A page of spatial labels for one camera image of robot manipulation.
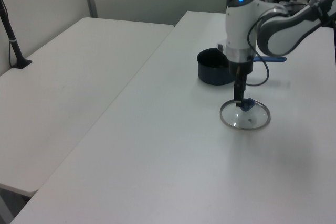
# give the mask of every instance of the robotic arm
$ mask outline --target robotic arm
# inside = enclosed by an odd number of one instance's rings
[[[253,70],[257,39],[263,53],[274,57],[284,56],[309,34],[335,18],[336,0],[312,0],[291,17],[279,4],[232,0],[226,11],[227,38],[218,43],[217,48],[226,55],[230,73],[236,76],[236,106],[244,107],[246,77]]]

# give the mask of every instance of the white tabletop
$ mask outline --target white tabletop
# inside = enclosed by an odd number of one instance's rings
[[[188,12],[13,224],[333,223],[333,31],[247,87],[272,116],[255,132],[219,119],[232,84],[197,76],[197,54],[224,37],[224,14]],[[264,77],[256,63],[248,80]]]
[[[0,77],[0,187],[32,196],[170,25],[84,18]]]

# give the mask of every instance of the floor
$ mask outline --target floor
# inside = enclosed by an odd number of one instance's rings
[[[29,200],[29,197],[0,189],[0,224],[10,224]]]

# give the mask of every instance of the metal rim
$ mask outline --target metal rim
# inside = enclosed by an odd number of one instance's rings
[[[222,116],[223,109],[224,109],[226,106],[228,106],[229,104],[232,104],[232,103],[234,103],[234,102],[235,102],[235,100],[229,100],[229,101],[227,101],[226,103],[224,103],[224,104],[221,106],[221,109],[220,109],[220,111],[219,111],[220,120],[221,120],[225,125],[227,125],[227,126],[229,126],[229,127],[231,127],[231,128],[237,129],[237,130],[254,131],[254,130],[258,130],[258,129],[261,129],[261,128],[266,127],[266,126],[269,124],[269,122],[271,121],[271,113],[270,113],[269,109],[268,109],[264,104],[262,104],[261,102],[258,102],[258,101],[256,101],[256,100],[254,100],[254,102],[255,102],[257,105],[259,105],[260,107],[262,107],[262,108],[266,111],[266,113],[267,113],[267,121],[266,121],[262,126],[259,126],[259,127],[257,127],[257,128],[249,128],[249,129],[248,129],[248,128],[241,128],[241,127],[234,127],[233,125],[227,123],[227,122],[224,120],[223,116]]]

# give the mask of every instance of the black clamp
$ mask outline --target black clamp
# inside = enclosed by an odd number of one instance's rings
[[[320,1],[318,0],[311,0],[309,2],[310,7],[315,11],[317,14],[318,18],[321,20],[322,25],[326,24],[327,22],[330,21],[330,17],[327,12],[325,12],[321,6],[320,6]]]

